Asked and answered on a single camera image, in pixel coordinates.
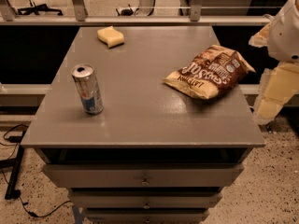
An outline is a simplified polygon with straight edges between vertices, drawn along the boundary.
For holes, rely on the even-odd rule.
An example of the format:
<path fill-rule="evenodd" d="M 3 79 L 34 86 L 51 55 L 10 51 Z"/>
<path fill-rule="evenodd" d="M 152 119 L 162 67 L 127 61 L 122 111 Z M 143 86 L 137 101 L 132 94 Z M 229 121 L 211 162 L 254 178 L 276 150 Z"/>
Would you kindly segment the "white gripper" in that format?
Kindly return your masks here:
<path fill-rule="evenodd" d="M 267 46 L 269 56 L 280 61 L 275 69 L 263 71 L 253 106 L 253 120 L 268 124 L 299 91 L 298 0 L 288 0 L 271 24 L 250 38 L 249 44 L 256 48 Z"/>

